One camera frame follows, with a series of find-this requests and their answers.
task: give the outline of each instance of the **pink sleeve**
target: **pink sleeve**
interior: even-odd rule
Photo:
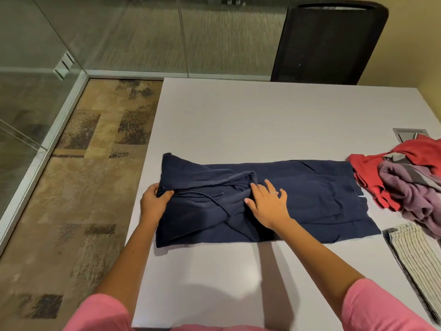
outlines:
[[[345,331],[433,331],[434,328],[374,281],[348,290],[341,313]]]
[[[94,294],[75,311],[63,331],[131,331],[127,309],[115,298]]]

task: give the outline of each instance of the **black office chair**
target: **black office chair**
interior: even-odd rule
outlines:
[[[356,85],[388,16],[387,8],[366,1],[289,7],[271,81]]]

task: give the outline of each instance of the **person's left hand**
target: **person's left hand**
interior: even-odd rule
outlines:
[[[152,184],[142,195],[140,223],[148,222],[158,226],[159,220],[165,211],[167,202],[172,198],[174,191],[166,191],[161,197],[156,197],[159,182]]]

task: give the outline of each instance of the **striped towel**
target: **striped towel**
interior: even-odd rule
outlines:
[[[383,236],[430,319],[441,325],[441,262],[421,227],[407,223],[384,230]]]

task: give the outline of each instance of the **forearm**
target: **forearm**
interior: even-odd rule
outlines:
[[[289,245],[341,319],[341,309],[350,286],[364,276],[311,236],[295,220],[277,223],[274,230]]]
[[[154,223],[140,220],[118,260],[94,292],[110,295],[119,300],[127,308],[131,318],[135,314],[141,280],[155,229]]]

